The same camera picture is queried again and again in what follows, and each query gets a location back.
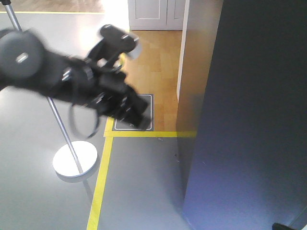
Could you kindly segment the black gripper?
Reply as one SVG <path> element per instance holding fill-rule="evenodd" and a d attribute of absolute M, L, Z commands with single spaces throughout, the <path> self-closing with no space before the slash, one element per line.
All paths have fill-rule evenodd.
<path fill-rule="evenodd" d="M 137 129 L 149 126 L 149 117 L 144 114 L 149 103 L 125 82 L 125 72 L 100 67 L 89 58 L 83 64 L 85 72 L 93 77 L 88 88 L 82 84 L 81 105 L 97 110 L 99 116 L 113 117 Z"/>

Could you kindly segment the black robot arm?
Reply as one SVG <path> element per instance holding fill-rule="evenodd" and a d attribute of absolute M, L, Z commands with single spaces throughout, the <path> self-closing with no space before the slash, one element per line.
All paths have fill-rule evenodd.
<path fill-rule="evenodd" d="M 95 109 L 105 115 L 145 130 L 151 120 L 144 115 L 148 103 L 126 82 L 115 67 L 123 53 L 133 51 L 136 39 L 116 28 L 101 28 L 102 40 L 85 59 L 47 50 L 27 30 L 5 29 L 0 33 L 0 86 L 14 86 L 73 105 Z"/>

